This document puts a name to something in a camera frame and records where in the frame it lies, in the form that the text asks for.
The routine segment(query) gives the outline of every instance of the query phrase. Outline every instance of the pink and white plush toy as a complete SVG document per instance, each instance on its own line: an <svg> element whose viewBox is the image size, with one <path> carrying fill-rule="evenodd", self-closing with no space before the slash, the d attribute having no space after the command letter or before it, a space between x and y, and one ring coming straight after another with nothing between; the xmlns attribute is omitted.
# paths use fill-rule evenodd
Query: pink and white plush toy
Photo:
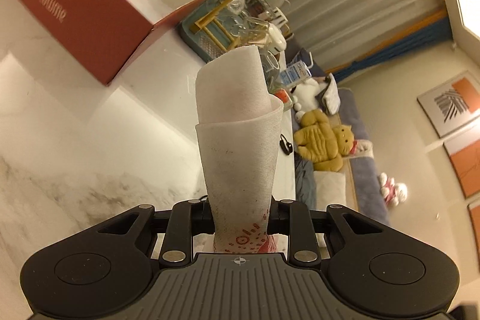
<svg viewBox="0 0 480 320"><path fill-rule="evenodd" d="M378 176L380 192L388 206L397 206L407 199L407 186L405 183L395 183L394 178L389 178L384 172Z"/></svg>

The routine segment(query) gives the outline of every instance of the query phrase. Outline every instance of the pillow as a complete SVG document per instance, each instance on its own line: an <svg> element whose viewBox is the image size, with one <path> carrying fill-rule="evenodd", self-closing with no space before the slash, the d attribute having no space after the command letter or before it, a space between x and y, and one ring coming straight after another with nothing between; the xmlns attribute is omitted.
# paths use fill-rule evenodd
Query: pillow
<svg viewBox="0 0 480 320"><path fill-rule="evenodd" d="M328 205L346 205L345 175L341 172L314 171L313 176L317 185L317 207L318 211L325 211ZM317 234L317 241L320 247L326 247L323 234Z"/></svg>

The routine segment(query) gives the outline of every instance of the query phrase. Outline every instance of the rolled white cloth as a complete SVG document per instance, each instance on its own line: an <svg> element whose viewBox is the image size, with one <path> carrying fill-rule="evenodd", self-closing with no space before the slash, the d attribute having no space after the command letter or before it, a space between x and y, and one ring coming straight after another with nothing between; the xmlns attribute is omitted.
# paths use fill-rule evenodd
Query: rolled white cloth
<svg viewBox="0 0 480 320"><path fill-rule="evenodd" d="M215 221L213 249L204 250L265 250L283 103L267 91L258 48L236 48L206 64L198 72L196 100Z"/></svg>

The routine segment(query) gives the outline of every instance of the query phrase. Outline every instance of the circular cap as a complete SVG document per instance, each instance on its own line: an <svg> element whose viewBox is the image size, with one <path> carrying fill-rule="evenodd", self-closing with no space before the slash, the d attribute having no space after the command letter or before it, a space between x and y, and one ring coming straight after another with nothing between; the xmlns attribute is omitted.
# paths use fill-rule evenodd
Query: circular cap
<svg viewBox="0 0 480 320"><path fill-rule="evenodd" d="M317 254L315 254L313 251L308 250L297 251L295 252L295 255L293 257L299 262L305 263L314 262L318 258Z"/></svg>
<svg viewBox="0 0 480 320"><path fill-rule="evenodd" d="M379 280L392 285L409 285L425 275L425 266L407 254L382 254L370 261L370 271Z"/></svg>
<svg viewBox="0 0 480 320"><path fill-rule="evenodd" d="M181 262L184 260L187 256L185 255L184 252L182 251L177 251L177 250L171 250L167 251L165 254L162 255L162 258L166 260L167 262Z"/></svg>
<svg viewBox="0 0 480 320"><path fill-rule="evenodd" d="M63 258L55 266L55 274L71 285L89 285L105 278L110 272L110 261L98 254L74 254Z"/></svg>

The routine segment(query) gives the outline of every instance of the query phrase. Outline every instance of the white marble surface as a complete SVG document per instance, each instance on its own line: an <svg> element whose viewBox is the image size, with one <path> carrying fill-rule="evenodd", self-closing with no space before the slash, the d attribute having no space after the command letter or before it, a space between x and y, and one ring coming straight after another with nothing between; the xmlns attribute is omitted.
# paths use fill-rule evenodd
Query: white marble surface
<svg viewBox="0 0 480 320"><path fill-rule="evenodd" d="M19 272L33 252L135 205L205 193L202 65L170 32L106 88L21 3L0 0L0 319L30 314ZM295 197L293 155L279 153L274 182L275 198Z"/></svg>

